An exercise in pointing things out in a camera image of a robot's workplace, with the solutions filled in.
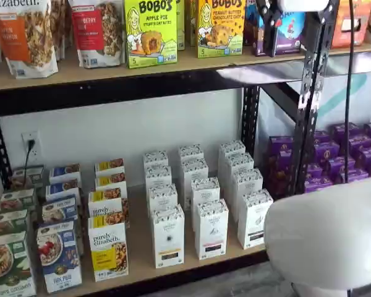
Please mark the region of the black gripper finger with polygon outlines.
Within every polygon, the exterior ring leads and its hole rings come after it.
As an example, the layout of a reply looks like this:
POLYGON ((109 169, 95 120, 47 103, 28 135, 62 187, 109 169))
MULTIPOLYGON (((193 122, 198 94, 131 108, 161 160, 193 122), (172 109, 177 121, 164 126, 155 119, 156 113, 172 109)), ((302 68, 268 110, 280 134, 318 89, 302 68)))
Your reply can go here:
POLYGON ((305 18, 305 50, 312 53, 328 51, 338 13, 339 1, 328 1, 324 10, 307 12, 305 18))
POLYGON ((283 14, 278 1, 272 1, 270 5, 266 0, 256 0, 258 13, 264 23, 263 51, 267 56, 275 57, 278 37, 277 21, 283 14))

